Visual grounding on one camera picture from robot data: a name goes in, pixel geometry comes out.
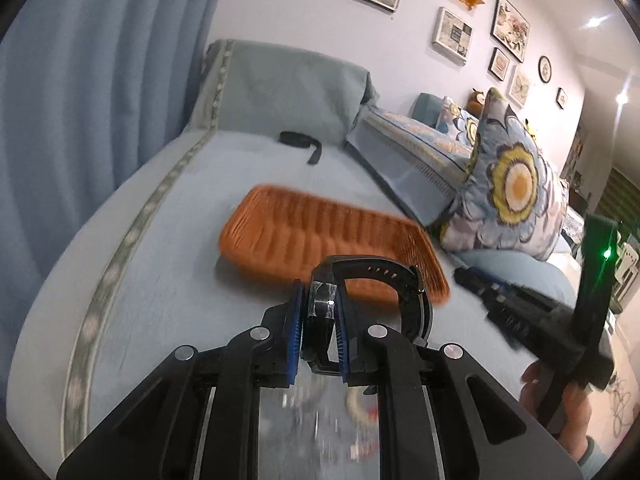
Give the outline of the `right hand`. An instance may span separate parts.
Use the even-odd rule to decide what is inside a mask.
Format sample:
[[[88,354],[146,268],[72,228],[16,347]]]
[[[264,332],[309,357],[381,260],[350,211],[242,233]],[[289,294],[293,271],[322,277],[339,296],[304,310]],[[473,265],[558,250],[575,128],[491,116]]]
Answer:
[[[535,396],[540,375],[541,365],[533,362],[521,377],[520,404],[534,417],[537,417]],[[577,384],[567,385],[562,394],[562,407],[565,422],[556,440],[575,462],[579,462],[586,456],[589,446],[587,430],[592,409],[587,393]]]

